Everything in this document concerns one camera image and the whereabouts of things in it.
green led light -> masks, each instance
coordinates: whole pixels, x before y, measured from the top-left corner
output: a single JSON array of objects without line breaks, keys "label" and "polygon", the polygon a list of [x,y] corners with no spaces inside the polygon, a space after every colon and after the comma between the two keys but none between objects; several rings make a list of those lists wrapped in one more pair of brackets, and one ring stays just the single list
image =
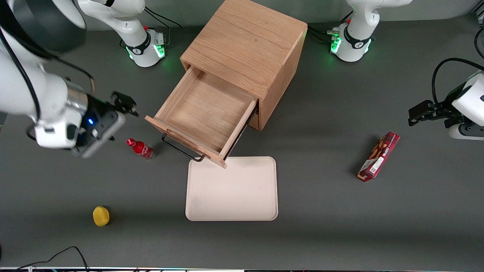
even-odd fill
[{"label": "green led light", "polygon": [[133,56],[131,56],[131,52],[129,51],[128,47],[126,47],[126,51],[128,51],[129,58],[130,58],[130,59],[133,59]]},{"label": "green led light", "polygon": [[161,59],[165,56],[165,47],[162,45],[153,45],[154,50],[158,54],[158,57]]},{"label": "green led light", "polygon": [[336,53],[338,52],[338,49],[339,49],[339,45],[341,44],[341,38],[338,37],[336,38],[336,40],[333,42],[333,44],[331,45],[331,51],[333,53]]},{"label": "green led light", "polygon": [[364,52],[368,52],[368,48],[370,47],[370,43],[371,43],[371,39],[368,41],[368,45],[366,46],[366,49],[364,50]]}]

drawer handle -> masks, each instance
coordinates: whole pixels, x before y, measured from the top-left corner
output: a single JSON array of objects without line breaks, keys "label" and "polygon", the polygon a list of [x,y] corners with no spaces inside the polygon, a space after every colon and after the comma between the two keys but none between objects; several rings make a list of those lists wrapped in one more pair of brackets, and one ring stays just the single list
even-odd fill
[{"label": "drawer handle", "polygon": [[196,161],[196,162],[201,162],[201,161],[203,160],[203,158],[205,158],[205,155],[202,155],[200,158],[196,159],[196,158],[192,157],[190,154],[186,153],[185,151],[183,151],[183,150],[179,149],[178,147],[176,147],[176,146],[174,146],[174,145],[172,145],[172,144],[168,143],[168,142],[165,140],[165,138],[166,138],[166,133],[163,133],[163,136],[161,137],[161,140],[162,140],[162,141],[164,141],[164,142],[165,142],[167,145],[171,146],[171,147],[172,147],[174,150],[176,150],[176,151],[180,152],[181,154],[183,154],[183,155],[185,155],[185,156],[189,157],[190,159],[192,159],[192,160],[194,160],[194,161]]}]

red bottle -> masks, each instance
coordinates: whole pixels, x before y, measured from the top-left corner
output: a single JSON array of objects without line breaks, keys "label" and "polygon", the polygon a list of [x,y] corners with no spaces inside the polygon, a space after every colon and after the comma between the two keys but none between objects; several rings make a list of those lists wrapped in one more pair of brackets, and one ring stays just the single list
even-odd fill
[{"label": "red bottle", "polygon": [[129,138],[126,140],[126,144],[128,144],[136,154],[143,156],[148,160],[152,160],[156,156],[156,152],[143,142],[137,142]]}]

plastic tray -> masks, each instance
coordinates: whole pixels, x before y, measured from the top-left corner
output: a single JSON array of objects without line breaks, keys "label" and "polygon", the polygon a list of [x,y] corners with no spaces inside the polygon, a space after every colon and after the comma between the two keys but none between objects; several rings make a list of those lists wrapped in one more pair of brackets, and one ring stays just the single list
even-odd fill
[{"label": "plastic tray", "polygon": [[229,157],[227,168],[191,161],[185,215],[191,221],[270,221],[277,217],[276,162]]}]

yellow sponge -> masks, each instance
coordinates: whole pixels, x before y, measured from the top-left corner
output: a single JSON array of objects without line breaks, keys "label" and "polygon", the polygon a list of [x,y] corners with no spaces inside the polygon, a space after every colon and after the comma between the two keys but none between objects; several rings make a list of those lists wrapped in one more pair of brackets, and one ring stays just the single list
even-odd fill
[{"label": "yellow sponge", "polygon": [[109,211],[103,206],[97,206],[92,212],[92,218],[94,219],[96,226],[105,226],[109,223]]}]

